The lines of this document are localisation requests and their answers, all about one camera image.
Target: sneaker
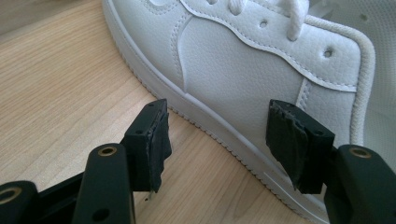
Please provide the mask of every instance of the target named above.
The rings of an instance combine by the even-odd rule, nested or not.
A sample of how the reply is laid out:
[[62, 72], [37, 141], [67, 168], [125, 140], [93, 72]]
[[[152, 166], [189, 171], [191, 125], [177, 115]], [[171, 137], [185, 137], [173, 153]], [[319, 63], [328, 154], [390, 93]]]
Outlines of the sneaker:
[[[322, 196], [295, 191], [265, 145], [268, 105], [296, 104], [336, 133], [336, 147], [363, 145], [375, 52], [363, 33], [307, 15], [307, 1], [291, 2], [103, 0], [103, 7], [125, 61], [155, 96], [290, 208], [327, 223]], [[326, 2], [311, 12], [328, 20], [336, 7]]]

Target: wooden surface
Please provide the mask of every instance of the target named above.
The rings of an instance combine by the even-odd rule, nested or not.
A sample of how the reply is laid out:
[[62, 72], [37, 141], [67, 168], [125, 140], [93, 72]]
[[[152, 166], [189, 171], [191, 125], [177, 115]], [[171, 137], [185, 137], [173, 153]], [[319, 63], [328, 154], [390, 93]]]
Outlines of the wooden surface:
[[[25, 1], [36, 4], [4, 21], [19, 2], [0, 5], [0, 183], [43, 190], [119, 142], [155, 98], [117, 52], [100, 1]], [[159, 193], [134, 194], [138, 223], [308, 223], [207, 134], [171, 111], [169, 123], [173, 155]]]

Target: perforation hole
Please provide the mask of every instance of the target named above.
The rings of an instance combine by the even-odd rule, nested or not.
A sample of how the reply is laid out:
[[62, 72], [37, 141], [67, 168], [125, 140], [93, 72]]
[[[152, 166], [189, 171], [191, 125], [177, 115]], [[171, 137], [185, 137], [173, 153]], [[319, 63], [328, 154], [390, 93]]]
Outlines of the perforation hole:
[[268, 20], [262, 20], [262, 22], [260, 22], [260, 27], [261, 28], [264, 28], [267, 25], [268, 25]]
[[332, 55], [334, 54], [334, 50], [332, 48], [328, 48], [323, 52], [323, 56], [325, 58], [331, 58]]
[[209, 5], [214, 5], [218, 2], [218, 0], [206, 0]]
[[360, 14], [359, 18], [361, 18], [362, 21], [367, 21], [368, 20], [367, 16], [364, 15], [364, 14]]

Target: shoe upper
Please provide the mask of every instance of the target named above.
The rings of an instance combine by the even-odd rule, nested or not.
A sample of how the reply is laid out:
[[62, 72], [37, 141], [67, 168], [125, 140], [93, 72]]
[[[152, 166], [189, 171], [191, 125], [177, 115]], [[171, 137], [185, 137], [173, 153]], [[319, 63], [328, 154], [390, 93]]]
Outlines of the shoe upper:
[[332, 0], [328, 20], [362, 31], [375, 46], [375, 80], [366, 112], [364, 144], [396, 173], [396, 1]]
[[228, 1], [115, 2], [148, 61], [253, 144], [265, 146], [271, 98], [318, 119], [337, 146], [363, 143], [375, 57], [360, 32], [308, 16], [290, 41], [287, 13], [265, 1], [247, 2], [237, 16]]

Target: black clamp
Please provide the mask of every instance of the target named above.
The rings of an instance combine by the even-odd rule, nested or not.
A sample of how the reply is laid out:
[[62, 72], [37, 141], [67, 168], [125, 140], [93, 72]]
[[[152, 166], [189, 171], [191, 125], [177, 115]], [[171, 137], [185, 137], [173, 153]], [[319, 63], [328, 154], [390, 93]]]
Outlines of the black clamp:
[[366, 147], [332, 146], [334, 134], [295, 105], [272, 100], [267, 146], [295, 189], [319, 194], [334, 223], [396, 223], [396, 175]]
[[157, 192], [172, 153], [166, 100], [146, 105], [120, 144], [94, 149], [84, 173], [42, 192], [29, 181], [0, 186], [0, 222], [135, 223], [132, 191]]

